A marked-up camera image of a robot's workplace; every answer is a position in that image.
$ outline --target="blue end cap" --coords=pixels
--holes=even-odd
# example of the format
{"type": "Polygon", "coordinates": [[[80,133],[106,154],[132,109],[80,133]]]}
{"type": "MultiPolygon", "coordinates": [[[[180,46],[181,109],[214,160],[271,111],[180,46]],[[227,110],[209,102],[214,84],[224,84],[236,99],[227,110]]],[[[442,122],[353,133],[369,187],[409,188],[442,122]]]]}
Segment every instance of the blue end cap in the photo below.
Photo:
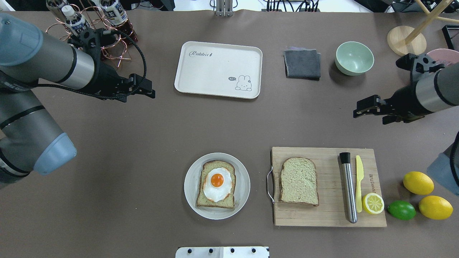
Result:
{"type": "Polygon", "coordinates": [[[62,133],[45,149],[34,165],[34,170],[47,175],[77,155],[77,149],[66,133],[62,133]]]}
{"type": "Polygon", "coordinates": [[[27,62],[43,44],[41,30],[6,13],[0,13],[0,66],[27,62]]]}

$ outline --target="cutting board handle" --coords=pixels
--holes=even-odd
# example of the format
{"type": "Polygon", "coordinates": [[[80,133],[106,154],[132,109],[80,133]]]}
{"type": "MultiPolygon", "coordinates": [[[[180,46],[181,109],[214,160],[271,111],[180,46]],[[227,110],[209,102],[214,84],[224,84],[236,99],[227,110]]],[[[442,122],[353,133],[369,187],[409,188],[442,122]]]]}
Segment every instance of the cutting board handle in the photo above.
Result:
{"type": "Polygon", "coordinates": [[[268,192],[269,197],[271,198],[271,201],[273,204],[275,203],[273,196],[269,192],[269,175],[271,174],[271,178],[273,179],[273,191],[274,191],[274,175],[273,175],[273,166],[271,166],[271,170],[268,172],[268,175],[266,176],[266,191],[268,192]]]}

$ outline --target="egg white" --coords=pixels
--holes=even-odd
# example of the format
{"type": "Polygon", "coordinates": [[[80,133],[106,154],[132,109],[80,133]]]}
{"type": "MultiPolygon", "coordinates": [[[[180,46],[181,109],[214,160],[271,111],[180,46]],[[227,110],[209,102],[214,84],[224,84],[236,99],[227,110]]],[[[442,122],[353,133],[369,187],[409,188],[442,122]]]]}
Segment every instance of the egg white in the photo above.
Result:
{"type": "Polygon", "coordinates": [[[211,202],[218,202],[225,199],[228,194],[231,193],[233,187],[233,180],[231,174],[226,168],[214,168],[206,176],[202,189],[204,195],[211,202]],[[223,184],[219,187],[215,187],[211,183],[211,178],[215,174],[221,174],[223,176],[223,184]]]}

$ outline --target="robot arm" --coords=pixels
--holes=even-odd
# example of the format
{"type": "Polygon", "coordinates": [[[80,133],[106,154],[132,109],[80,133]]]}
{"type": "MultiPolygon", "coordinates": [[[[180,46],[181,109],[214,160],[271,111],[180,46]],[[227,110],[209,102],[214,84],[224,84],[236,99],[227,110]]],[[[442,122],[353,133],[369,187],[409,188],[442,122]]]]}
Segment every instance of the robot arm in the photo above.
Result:
{"type": "Polygon", "coordinates": [[[123,78],[100,61],[101,46],[114,42],[113,31],[89,28],[69,42],[84,51],[0,13],[0,129],[6,136],[0,139],[0,188],[32,170],[48,174],[76,156],[32,88],[52,86],[123,102],[133,94],[155,98],[145,74],[123,78]],[[39,78],[60,85],[38,84],[39,78]]]}
{"type": "Polygon", "coordinates": [[[397,67],[411,72],[410,85],[397,90],[388,99],[373,95],[357,102],[354,118],[385,115],[383,124],[410,123],[427,114],[459,105],[459,63],[445,68],[428,55],[407,54],[397,67]]]}

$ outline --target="bread crust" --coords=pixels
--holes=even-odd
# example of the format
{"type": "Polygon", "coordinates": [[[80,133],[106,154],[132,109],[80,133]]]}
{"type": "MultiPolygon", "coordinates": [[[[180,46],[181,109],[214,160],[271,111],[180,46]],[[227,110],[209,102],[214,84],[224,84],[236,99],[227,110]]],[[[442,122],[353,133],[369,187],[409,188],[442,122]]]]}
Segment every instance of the bread crust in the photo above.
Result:
{"type": "Polygon", "coordinates": [[[201,176],[199,177],[199,185],[198,185],[198,189],[199,189],[199,193],[198,193],[198,197],[196,198],[196,206],[197,207],[211,207],[211,208],[225,208],[225,209],[234,209],[234,190],[236,188],[236,169],[234,168],[233,165],[231,165],[230,163],[226,162],[226,161],[223,161],[223,160],[212,160],[212,161],[209,161],[209,162],[206,162],[204,163],[204,165],[202,166],[202,170],[201,170],[201,176]],[[218,205],[217,203],[220,202],[213,202],[213,203],[198,203],[199,201],[199,196],[200,195],[203,195],[204,194],[204,190],[203,190],[203,183],[202,183],[202,173],[204,172],[204,170],[206,170],[206,167],[207,166],[210,166],[210,165],[213,165],[214,163],[219,163],[219,162],[224,162],[225,164],[231,166],[233,168],[233,171],[234,172],[230,172],[231,174],[234,174],[234,180],[233,180],[233,186],[231,187],[231,192],[223,199],[223,200],[220,200],[220,201],[225,201],[227,198],[232,198],[231,202],[233,204],[233,207],[222,207],[221,205],[218,205]]]}
{"type": "Polygon", "coordinates": [[[312,160],[310,160],[310,159],[308,159],[308,158],[305,158],[305,157],[290,157],[290,158],[288,158],[288,159],[286,159],[286,160],[284,161],[284,163],[282,164],[282,169],[281,169],[281,171],[280,171],[280,175],[279,175],[279,190],[280,190],[280,191],[279,191],[279,202],[285,202],[285,203],[300,203],[300,204],[312,205],[312,206],[314,206],[314,207],[317,207],[317,206],[319,206],[319,204],[320,204],[319,193],[317,192],[317,189],[318,189],[318,185],[317,185],[317,169],[316,169],[315,163],[314,163],[312,160]],[[309,203],[309,202],[287,202],[287,201],[283,201],[283,200],[282,200],[282,171],[284,170],[285,163],[286,163],[288,160],[293,159],[293,158],[304,158],[304,159],[309,160],[309,161],[314,165],[314,173],[315,173],[315,178],[316,178],[316,191],[315,191],[315,194],[316,194],[316,196],[317,196],[317,202],[318,202],[318,204],[312,204],[312,203],[309,203]]]}

